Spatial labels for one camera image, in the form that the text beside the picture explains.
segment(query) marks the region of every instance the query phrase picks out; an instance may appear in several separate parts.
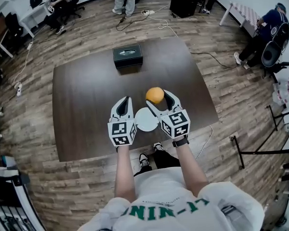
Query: black box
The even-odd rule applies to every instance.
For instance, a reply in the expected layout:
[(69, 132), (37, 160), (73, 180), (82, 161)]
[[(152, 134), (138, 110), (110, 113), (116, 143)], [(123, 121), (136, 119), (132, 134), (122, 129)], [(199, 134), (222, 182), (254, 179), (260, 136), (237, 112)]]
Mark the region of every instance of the black box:
[(194, 15), (197, 0), (171, 0), (170, 10), (181, 18)]
[(113, 49), (116, 68), (143, 64), (143, 55), (140, 45), (131, 45)]

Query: dark brown table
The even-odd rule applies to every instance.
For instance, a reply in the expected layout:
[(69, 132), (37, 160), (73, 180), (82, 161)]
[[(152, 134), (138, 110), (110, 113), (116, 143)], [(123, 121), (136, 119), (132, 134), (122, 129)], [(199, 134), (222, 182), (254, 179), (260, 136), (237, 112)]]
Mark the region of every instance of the dark brown table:
[[(218, 121), (207, 86), (185, 43), (177, 38), (140, 43), (141, 67), (115, 68), (112, 50), (91, 54), (54, 69), (53, 124), (59, 160), (72, 161), (116, 151), (107, 130), (110, 110), (131, 96), (134, 115), (145, 94), (161, 87), (175, 94), (191, 120), (191, 129)], [(137, 130), (131, 149), (169, 139), (156, 128)]]

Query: orange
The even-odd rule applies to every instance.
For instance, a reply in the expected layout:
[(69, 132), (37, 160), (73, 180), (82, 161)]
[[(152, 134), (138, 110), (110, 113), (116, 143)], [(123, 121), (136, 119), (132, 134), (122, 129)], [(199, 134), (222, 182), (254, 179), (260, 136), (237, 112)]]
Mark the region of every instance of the orange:
[(160, 103), (164, 98), (164, 91), (162, 88), (153, 87), (147, 91), (145, 98), (155, 104)]

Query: white t-shirt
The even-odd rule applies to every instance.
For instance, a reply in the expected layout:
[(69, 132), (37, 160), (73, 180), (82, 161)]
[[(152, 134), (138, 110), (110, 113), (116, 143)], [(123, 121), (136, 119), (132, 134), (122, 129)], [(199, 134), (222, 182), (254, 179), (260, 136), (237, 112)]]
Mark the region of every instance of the white t-shirt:
[(111, 199), (79, 231), (259, 231), (264, 211), (230, 182), (211, 183), (198, 197), (186, 189), (180, 167), (135, 177), (138, 197)]

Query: white plate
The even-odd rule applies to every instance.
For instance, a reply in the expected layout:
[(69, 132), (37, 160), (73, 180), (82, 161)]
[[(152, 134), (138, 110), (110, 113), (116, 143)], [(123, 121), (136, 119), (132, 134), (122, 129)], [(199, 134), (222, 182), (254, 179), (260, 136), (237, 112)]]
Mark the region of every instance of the white plate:
[(144, 132), (153, 131), (158, 126), (158, 119), (147, 107), (138, 110), (135, 119), (138, 124), (137, 128)]

